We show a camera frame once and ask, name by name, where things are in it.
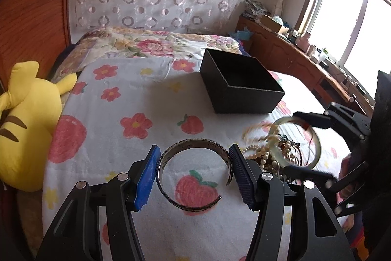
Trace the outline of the silver cuff bangle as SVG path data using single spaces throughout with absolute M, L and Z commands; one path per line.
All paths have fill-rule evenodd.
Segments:
M 229 185 L 233 179 L 233 169 L 228 151 L 213 140 L 189 138 L 176 142 L 168 147 L 158 161 L 156 184 L 160 193 L 174 205 L 174 207 L 181 209 L 187 215 L 202 214 L 214 208 L 221 200 L 221 196 L 216 189 L 217 183 L 204 180 L 197 170 L 190 170 L 189 174 L 182 177 L 177 183 L 174 199 L 165 191 L 162 184 L 162 176 L 167 163 L 178 153 L 193 148 L 208 149 L 219 155 L 228 169 L 228 180 L 226 185 Z

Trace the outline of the cardboard box on cabinet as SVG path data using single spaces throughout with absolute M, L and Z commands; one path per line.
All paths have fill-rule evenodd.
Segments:
M 260 24 L 277 34 L 284 34 L 289 30 L 289 28 L 285 27 L 283 24 L 274 21 L 266 15 L 261 16 Z

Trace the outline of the floral quilt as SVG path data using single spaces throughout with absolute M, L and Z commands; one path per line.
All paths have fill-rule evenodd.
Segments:
M 99 59 L 107 58 L 195 58 L 201 60 L 206 49 L 241 54 L 240 43 L 218 35 L 184 34 L 120 26 L 97 28 L 85 33 L 56 59 L 48 79 L 59 81 Z

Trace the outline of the black open jewelry box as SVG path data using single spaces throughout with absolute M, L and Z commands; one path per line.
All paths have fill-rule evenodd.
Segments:
M 206 49 L 199 69 L 219 114 L 268 114 L 285 91 L 256 58 Z

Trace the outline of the pink thermos jug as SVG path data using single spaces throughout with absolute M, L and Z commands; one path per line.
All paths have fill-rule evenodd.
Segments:
M 310 47 L 310 43 L 309 43 L 310 37 L 311 37 L 311 33 L 309 32 L 302 33 L 300 37 L 296 39 L 296 46 L 301 51 L 307 52 Z

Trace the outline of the strawberry flower print bedsheet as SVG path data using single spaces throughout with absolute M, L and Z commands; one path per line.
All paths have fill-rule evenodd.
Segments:
M 68 97 L 46 164 L 43 227 L 48 228 L 74 185 L 108 182 L 143 159 L 152 145 L 162 150 L 187 138 L 207 138 L 225 148 L 244 147 L 254 124 L 259 135 L 280 117 L 297 111 L 322 113 L 323 107 L 298 79 L 274 74 L 285 95 L 269 114 L 217 114 L 199 73 L 200 63 L 180 66 L 171 58 L 114 58 L 84 67 Z M 157 187 L 133 216 L 147 260 L 244 260 L 258 215 L 242 201 L 237 184 L 227 182 L 227 167 L 214 152 L 179 153 L 164 170 L 171 198 L 190 170 L 217 183 L 221 200 L 214 208 L 187 215 Z

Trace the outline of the yellow plush toy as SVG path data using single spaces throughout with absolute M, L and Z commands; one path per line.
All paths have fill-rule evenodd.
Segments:
M 1 95 L 1 181 L 24 192 L 43 187 L 52 135 L 62 113 L 61 96 L 70 92 L 77 74 L 58 83 L 37 77 L 39 63 L 16 63 Z

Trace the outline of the pale green jade bangle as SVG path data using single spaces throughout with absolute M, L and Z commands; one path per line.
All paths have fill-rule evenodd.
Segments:
M 294 125 L 293 137 L 282 131 L 284 125 Z M 270 155 L 279 167 L 293 165 L 314 168 L 321 157 L 321 144 L 314 129 L 298 117 L 282 117 L 270 127 L 266 138 Z

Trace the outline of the wooden sideboard cabinet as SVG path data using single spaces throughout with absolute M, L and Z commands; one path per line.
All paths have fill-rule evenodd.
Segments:
M 343 83 L 342 75 L 332 76 L 273 31 L 245 17 L 239 17 L 236 30 L 245 29 L 254 33 L 245 42 L 245 50 L 266 69 L 298 78 L 325 108 L 335 102 L 368 117 L 372 116 L 373 107 L 350 81 Z

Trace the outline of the window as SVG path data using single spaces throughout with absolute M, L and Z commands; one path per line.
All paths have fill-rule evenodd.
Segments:
M 390 0 L 305 0 L 296 25 L 367 95 L 390 73 Z

